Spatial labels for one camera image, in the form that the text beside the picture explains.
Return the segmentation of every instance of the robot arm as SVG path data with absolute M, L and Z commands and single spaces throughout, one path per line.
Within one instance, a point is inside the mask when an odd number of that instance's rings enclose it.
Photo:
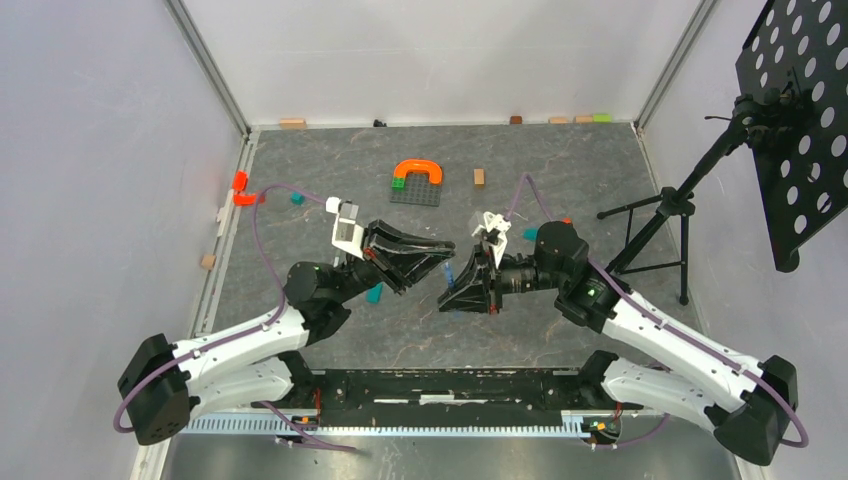
M 256 401 L 275 401 L 292 389 L 302 364 L 286 355 L 334 334 L 350 316 L 344 303 L 383 282 L 403 294 L 454 255 L 451 242 L 416 237 L 381 220 L 356 224 L 358 207 L 331 197 L 332 244 L 339 265 L 298 262 L 287 275 L 287 305 L 204 337 L 169 343 L 163 334 L 142 342 L 118 390 L 127 398 L 151 372 L 173 363 L 127 405 L 136 438 L 150 445 L 169 438 L 200 415 Z
M 795 409 L 796 373 L 791 363 L 778 356 L 760 362 L 735 352 L 660 311 L 620 280 L 606 276 L 631 302 L 659 319 L 659 324 L 647 318 L 590 266 L 588 245 L 569 223 L 542 225 L 532 255 L 503 255 L 499 266 L 484 240 L 474 247 L 454 286 L 439 297 L 440 311 L 497 313 L 505 294 L 556 290 L 554 306 L 569 321 L 632 345 L 669 369 L 645 368 L 613 353 L 596 352 L 581 376 L 586 384 L 584 394 L 599 406 L 622 402 L 667 412 L 711 432 L 748 461 L 761 465 L 771 461 L 789 418 L 743 373 L 764 380 Z M 698 344 L 719 355 L 705 352 Z

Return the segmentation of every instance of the white wall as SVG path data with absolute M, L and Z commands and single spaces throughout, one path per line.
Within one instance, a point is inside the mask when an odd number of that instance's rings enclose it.
M 0 478 L 127 478 L 116 382 L 185 335 L 239 136 L 160 1 L 7 0 L 0 31 Z
M 703 117 L 730 112 L 739 94 L 734 63 L 764 3 L 719 3 L 648 125 L 648 154 L 660 184 L 679 185 L 725 128 Z M 788 37 L 781 41 L 792 44 Z M 691 289 L 710 333 L 763 359 L 779 354 L 798 368 L 799 414 L 811 443 L 806 450 L 781 447 L 773 477 L 842 478 L 848 215 L 804 245 L 798 270 L 783 274 L 773 266 L 750 150 L 722 160 L 695 190 L 695 203 Z M 797 438 L 791 427 L 788 435 Z
M 697 0 L 186 0 L 249 122 L 632 119 Z

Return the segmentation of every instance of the green block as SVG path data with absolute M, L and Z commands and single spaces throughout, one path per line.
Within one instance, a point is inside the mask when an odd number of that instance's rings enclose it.
M 365 300 L 368 303 L 379 303 L 380 295 L 383 293 L 383 284 L 378 283 L 376 287 L 368 290 L 368 293 L 365 294 Z

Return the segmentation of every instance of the orange u-shaped block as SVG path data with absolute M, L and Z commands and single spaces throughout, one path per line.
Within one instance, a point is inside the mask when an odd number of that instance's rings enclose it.
M 442 184 L 442 167 L 432 160 L 407 158 L 395 167 L 395 178 L 406 178 L 409 173 L 426 173 L 433 185 Z

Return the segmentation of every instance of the black perforated panel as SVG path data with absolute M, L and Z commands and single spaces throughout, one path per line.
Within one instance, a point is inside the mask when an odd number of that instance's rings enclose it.
M 806 120 L 780 151 L 754 151 L 775 265 L 848 205 L 848 2 L 775 0 L 736 61 L 742 93 L 793 83 L 812 100 Z

